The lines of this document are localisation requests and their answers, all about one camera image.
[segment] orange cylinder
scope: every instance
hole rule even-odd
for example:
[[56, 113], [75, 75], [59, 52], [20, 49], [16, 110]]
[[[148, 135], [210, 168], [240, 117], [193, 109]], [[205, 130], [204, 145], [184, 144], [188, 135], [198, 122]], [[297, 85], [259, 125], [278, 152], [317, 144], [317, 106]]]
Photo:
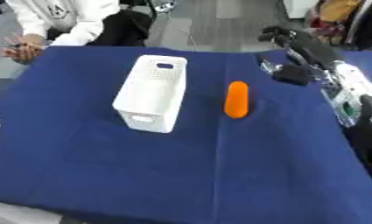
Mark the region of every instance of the orange cylinder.
[[249, 86], [243, 81], [230, 83], [224, 112], [234, 119], [245, 117], [249, 113]]

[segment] gray floor tile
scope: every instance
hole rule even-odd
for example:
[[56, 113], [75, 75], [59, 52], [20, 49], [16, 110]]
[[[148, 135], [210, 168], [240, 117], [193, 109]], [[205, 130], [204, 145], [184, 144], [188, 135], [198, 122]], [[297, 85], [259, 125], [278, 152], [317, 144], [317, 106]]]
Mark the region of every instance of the gray floor tile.
[[242, 0], [217, 0], [217, 18], [240, 18]]
[[254, 45], [242, 45], [241, 52], [243, 53], [256, 53], [256, 52], [266, 52], [270, 50], [278, 49], [273, 43], [258, 43]]
[[17, 78], [26, 66], [20, 65], [11, 59], [0, 59], [0, 79]]
[[161, 46], [182, 50], [187, 48], [191, 18], [172, 18], [165, 28]]

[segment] blue tablecloth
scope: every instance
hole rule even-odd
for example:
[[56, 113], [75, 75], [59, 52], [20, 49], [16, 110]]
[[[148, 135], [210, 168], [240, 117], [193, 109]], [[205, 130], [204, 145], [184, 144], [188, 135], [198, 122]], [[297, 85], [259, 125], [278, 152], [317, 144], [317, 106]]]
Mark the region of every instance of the blue tablecloth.
[[[128, 129], [111, 108], [143, 54], [188, 59], [171, 134]], [[372, 52], [347, 60], [372, 76]], [[238, 80], [253, 110], [232, 120], [222, 105]], [[372, 180], [318, 86], [277, 83], [253, 54], [50, 48], [3, 95], [0, 122], [3, 202], [182, 223], [372, 224]]]

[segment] chair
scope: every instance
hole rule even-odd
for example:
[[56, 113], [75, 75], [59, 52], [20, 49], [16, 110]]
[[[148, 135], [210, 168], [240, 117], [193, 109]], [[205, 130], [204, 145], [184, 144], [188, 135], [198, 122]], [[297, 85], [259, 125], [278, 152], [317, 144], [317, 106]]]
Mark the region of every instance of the chair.
[[[151, 0], [120, 0], [119, 4], [128, 5], [123, 12], [127, 14], [133, 25], [133, 31], [124, 42], [128, 42], [128, 46], [144, 46], [144, 41], [149, 38], [150, 28], [157, 19], [154, 4]], [[134, 11], [136, 6], [148, 6], [151, 13]]]

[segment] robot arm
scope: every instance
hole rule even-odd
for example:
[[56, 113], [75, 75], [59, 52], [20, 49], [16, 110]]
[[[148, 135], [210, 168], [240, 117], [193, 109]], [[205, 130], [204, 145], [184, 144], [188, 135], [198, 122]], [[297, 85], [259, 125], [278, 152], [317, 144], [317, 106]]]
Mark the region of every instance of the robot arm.
[[259, 40], [283, 47], [296, 64], [274, 65], [259, 55], [259, 65], [275, 80], [301, 86], [320, 82], [322, 94], [372, 177], [372, 82], [331, 47], [306, 32], [273, 26], [264, 29]]

